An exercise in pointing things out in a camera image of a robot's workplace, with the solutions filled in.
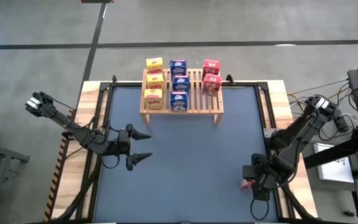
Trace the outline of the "wooden slatted shelf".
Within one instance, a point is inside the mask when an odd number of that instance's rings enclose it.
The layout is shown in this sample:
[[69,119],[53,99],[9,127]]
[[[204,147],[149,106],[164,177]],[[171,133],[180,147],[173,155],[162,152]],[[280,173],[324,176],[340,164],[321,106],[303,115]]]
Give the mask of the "wooden slatted shelf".
[[190,94],[188,96],[188,109],[186,112],[174,112],[171,109],[170,94],[173,91],[173,84],[170,76],[170,69],[164,70],[165,89],[162,95],[162,108],[160,110],[147,109],[144,92],[147,87],[148,70],[143,70],[142,90],[140,95],[140,116],[146,126],[150,125],[152,115],[213,115],[214,124],[217,126],[222,119],[224,113],[223,92],[219,89],[217,96],[209,96],[202,94],[202,69],[188,68],[188,76],[190,78]]

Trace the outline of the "white sheet with drawing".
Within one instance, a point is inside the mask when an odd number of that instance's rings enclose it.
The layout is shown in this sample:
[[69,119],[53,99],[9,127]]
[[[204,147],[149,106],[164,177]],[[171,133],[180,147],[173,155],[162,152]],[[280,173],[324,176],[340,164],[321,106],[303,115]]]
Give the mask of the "white sheet with drawing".
[[320,180],[354,183],[348,157],[320,165],[317,169]]

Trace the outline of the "black power strip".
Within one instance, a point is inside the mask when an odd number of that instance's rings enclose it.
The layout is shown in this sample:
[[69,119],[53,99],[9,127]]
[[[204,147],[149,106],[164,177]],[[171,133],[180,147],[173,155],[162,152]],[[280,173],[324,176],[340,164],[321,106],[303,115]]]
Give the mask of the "black power strip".
[[334,120],[334,124],[337,127],[337,130],[340,133],[344,133],[344,132],[347,132],[349,130],[349,128],[347,127],[346,120],[344,119],[341,110],[337,109],[334,112],[334,119],[333,120]]

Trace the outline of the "red Froot Loops cereal box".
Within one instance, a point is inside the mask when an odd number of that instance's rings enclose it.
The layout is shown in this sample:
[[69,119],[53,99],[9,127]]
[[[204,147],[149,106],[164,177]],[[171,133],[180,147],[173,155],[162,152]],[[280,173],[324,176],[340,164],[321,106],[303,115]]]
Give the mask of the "red Froot Loops cereal box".
[[203,94],[217,96],[221,83],[222,78],[220,75],[207,73],[203,79]]
[[255,182],[255,180],[252,178],[242,179],[240,188],[241,189],[250,189],[252,187],[252,185],[254,184],[254,182]]
[[206,74],[219,75],[221,68],[221,62],[219,60],[205,59],[203,64],[202,79],[205,78]]

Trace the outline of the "black diagonal support beam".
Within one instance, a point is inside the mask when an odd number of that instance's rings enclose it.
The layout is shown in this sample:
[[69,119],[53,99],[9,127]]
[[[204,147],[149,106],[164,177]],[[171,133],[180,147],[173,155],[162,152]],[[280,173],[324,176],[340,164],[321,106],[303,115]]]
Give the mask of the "black diagonal support beam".
[[358,131],[354,131],[350,140],[337,144],[329,149],[312,154],[303,159],[306,169],[327,164],[358,152]]

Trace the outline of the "yellow black hazard strip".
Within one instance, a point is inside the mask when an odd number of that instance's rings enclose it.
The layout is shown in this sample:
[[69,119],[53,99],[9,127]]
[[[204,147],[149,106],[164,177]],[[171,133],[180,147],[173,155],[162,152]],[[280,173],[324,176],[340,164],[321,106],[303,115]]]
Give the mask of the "yellow black hazard strip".
[[65,156],[68,150],[69,140],[67,138],[62,138],[60,143],[60,148],[57,156],[57,163],[53,172],[52,183],[50,187],[50,192],[48,194],[47,204],[45,207],[44,213],[44,222],[48,222],[52,219],[53,208],[57,198],[58,188],[60,185],[60,179],[63,172],[63,166],[65,163]]

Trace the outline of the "blue Frosted Flakes cereal box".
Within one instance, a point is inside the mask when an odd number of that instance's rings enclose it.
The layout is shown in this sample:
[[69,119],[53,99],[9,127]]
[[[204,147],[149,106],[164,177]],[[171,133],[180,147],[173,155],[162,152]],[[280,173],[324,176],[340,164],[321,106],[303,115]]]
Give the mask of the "blue Frosted Flakes cereal box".
[[187,74],[187,61],[186,60],[171,60],[170,61],[170,74],[171,77],[185,76]]
[[188,94],[185,91],[173,91],[170,94],[170,106],[174,112],[185,112],[188,109]]
[[173,77],[173,92],[188,93],[190,88],[190,79],[187,75],[177,75]]

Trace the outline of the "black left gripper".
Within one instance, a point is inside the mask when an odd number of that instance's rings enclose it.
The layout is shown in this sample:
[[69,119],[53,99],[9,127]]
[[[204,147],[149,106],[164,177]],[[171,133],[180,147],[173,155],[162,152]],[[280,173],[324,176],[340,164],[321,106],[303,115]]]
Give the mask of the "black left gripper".
[[126,130],[120,130],[116,139],[116,155],[126,155],[126,169],[133,170],[140,161],[152,156],[151,152],[132,154],[132,139],[143,140],[149,139],[151,135],[138,132],[133,124],[127,124]]

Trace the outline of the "yellow Corn Pops cereal box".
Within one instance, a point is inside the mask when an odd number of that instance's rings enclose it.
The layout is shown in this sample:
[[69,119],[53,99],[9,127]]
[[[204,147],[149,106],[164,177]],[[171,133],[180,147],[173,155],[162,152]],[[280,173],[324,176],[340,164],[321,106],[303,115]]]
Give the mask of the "yellow Corn Pops cereal box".
[[147,89],[164,89],[165,79],[162,73],[147,74]]
[[146,59],[146,67],[149,73],[163,73],[163,58],[155,57],[155,58],[147,58]]
[[163,108],[162,96],[161,89],[146,89],[144,92],[145,107],[148,110],[161,110]]

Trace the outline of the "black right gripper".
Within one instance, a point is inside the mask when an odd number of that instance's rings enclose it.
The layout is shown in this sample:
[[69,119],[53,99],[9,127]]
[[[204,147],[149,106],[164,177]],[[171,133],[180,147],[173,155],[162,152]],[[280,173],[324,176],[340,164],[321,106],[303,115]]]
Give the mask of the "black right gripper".
[[264,167],[256,167],[253,165],[242,166],[242,178],[246,180],[253,179],[253,198],[260,201],[269,201],[271,190],[276,189],[277,176]]

